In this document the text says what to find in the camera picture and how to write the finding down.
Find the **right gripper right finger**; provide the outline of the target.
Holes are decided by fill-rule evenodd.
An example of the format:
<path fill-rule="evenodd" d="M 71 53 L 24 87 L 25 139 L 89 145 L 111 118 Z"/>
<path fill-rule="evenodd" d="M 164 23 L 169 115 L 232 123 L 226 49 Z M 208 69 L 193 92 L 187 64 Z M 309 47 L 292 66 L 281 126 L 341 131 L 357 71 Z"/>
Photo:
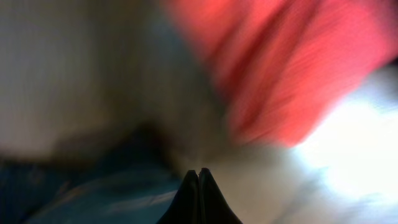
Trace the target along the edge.
<path fill-rule="evenodd" d="M 242 224 L 207 168 L 199 173 L 199 202 L 202 224 Z"/>

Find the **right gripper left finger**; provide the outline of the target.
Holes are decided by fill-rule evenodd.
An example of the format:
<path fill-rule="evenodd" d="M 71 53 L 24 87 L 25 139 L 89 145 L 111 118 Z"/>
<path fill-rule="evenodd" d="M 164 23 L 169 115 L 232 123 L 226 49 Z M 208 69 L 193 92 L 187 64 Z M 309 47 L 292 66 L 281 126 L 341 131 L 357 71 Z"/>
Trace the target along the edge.
<path fill-rule="evenodd" d="M 170 207 L 157 224 L 198 224 L 198 205 L 198 175 L 194 170 L 189 170 Z"/>

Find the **black garment at table edge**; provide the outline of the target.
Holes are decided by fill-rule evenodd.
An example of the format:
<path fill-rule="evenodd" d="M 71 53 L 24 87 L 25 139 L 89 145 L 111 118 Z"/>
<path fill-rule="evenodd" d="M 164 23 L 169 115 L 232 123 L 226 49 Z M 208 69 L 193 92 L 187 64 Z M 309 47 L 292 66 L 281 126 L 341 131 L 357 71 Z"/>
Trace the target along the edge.
<path fill-rule="evenodd" d="M 1 164 L 1 223 L 157 223 L 180 186 L 165 136 L 142 125 L 77 172 Z"/>

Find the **red garment at table edge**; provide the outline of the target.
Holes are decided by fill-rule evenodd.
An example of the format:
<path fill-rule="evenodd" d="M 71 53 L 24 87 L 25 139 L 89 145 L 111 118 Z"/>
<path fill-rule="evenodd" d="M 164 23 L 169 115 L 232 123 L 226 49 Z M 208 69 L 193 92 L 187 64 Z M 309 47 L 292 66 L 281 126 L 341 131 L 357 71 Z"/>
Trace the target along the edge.
<path fill-rule="evenodd" d="M 396 0 L 166 0 L 236 142 L 303 141 L 397 57 Z"/>

